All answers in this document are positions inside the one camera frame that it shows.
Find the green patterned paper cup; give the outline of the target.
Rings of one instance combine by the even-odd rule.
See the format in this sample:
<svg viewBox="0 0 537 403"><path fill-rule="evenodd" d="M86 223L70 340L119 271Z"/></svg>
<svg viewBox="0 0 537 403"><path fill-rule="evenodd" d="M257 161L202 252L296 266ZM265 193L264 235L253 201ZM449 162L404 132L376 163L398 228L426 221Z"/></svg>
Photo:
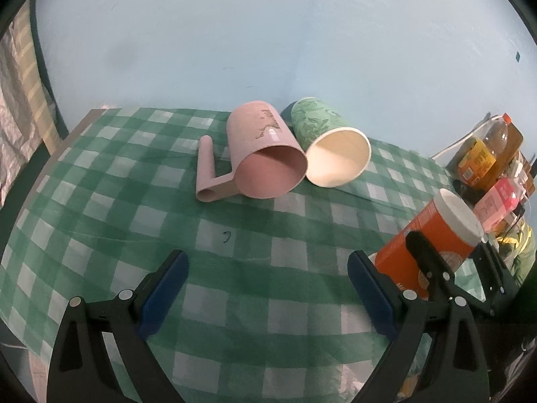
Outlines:
<svg viewBox="0 0 537 403"><path fill-rule="evenodd" d="M295 102L290 122L308 160L306 177L315 186L346 185L371 161L368 137L316 97Z"/></svg>

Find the pink drink bottle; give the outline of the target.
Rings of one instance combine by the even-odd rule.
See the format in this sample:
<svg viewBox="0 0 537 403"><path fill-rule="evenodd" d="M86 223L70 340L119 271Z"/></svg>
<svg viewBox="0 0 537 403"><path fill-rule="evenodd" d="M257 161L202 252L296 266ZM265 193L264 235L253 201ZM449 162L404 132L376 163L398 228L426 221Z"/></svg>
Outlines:
<svg viewBox="0 0 537 403"><path fill-rule="evenodd" d="M515 178L498 180L475 205L473 212L481 222L485 233L489 233L519 205L524 187Z"/></svg>

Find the pink plastic mug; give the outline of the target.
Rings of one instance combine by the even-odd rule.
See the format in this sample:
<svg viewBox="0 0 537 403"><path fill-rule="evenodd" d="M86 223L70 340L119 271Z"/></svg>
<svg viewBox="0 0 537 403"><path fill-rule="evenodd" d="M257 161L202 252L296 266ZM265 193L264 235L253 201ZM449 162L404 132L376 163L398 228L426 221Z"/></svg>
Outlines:
<svg viewBox="0 0 537 403"><path fill-rule="evenodd" d="M213 139L198 142L196 198L213 202L233 195L279 197L304 179L308 159L280 113L263 101L237 107L226 124L231 171L218 177Z"/></svg>

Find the green checkered tablecloth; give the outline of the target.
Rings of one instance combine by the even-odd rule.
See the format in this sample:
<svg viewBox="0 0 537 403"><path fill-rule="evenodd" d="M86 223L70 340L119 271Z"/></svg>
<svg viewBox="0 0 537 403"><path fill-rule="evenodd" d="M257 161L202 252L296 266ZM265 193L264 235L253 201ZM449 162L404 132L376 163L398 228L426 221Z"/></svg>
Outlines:
<svg viewBox="0 0 537 403"><path fill-rule="evenodd" d="M347 276L450 180L429 158L373 141L342 188L276 199L195 197L197 142L229 171L224 112L110 109L45 173L1 263L1 318L49 360L69 299L112 299L173 249L188 280L148 340L189 402L348 402L386 348Z"/></svg>

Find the grey striped curtain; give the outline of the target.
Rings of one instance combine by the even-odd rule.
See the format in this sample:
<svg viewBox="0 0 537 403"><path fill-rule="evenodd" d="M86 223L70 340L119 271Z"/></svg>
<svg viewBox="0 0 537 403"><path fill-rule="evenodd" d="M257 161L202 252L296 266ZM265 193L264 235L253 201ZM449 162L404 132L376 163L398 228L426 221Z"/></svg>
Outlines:
<svg viewBox="0 0 537 403"><path fill-rule="evenodd" d="M56 106L39 74L31 0L1 35L1 201L36 149L61 145Z"/></svg>

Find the orange juice bottle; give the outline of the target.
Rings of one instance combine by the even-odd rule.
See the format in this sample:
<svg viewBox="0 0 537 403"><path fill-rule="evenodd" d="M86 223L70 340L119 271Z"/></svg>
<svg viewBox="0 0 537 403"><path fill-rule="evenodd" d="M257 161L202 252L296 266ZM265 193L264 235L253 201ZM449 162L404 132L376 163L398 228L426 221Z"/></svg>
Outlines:
<svg viewBox="0 0 537 403"><path fill-rule="evenodd" d="M475 186L496 163L506 149L510 123L508 114L494 116L474 132L471 146L457 165L458 175L465 185Z"/></svg>

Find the wooden organizer box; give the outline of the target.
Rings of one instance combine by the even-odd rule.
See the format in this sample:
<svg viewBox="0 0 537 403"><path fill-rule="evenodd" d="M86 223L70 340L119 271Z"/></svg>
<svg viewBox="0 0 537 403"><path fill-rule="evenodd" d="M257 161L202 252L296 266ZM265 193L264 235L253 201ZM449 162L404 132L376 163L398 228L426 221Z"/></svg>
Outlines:
<svg viewBox="0 0 537 403"><path fill-rule="evenodd" d="M504 153L508 156L507 163L501 175L503 177L517 177L523 171L526 175L524 188L527 197L535 191L534 176L532 173L532 163L523 155L523 134L515 124L508 125L508 140Z"/></svg>

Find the yellow green cloth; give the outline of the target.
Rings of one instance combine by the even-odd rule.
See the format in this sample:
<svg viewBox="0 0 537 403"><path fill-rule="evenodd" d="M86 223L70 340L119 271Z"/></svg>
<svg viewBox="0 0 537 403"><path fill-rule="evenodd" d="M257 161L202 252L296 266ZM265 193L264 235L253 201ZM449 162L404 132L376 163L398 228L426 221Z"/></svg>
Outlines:
<svg viewBox="0 0 537 403"><path fill-rule="evenodd" d="M535 262L536 236L532 228L523 221L508 235L499 236L497 241L505 266L514 277L515 284L521 286Z"/></svg>

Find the orange paper cup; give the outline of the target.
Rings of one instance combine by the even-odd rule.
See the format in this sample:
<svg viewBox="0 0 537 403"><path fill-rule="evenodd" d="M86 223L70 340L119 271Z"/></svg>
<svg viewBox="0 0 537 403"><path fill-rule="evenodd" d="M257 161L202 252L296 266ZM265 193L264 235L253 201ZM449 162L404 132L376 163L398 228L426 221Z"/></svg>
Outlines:
<svg viewBox="0 0 537 403"><path fill-rule="evenodd" d="M462 198L446 188L440 189L374 257L378 271L389 276L400 290L411 289L422 299L429 297L429 282L406 248L406 236L412 231L422 232L453 271L484 237L482 223Z"/></svg>

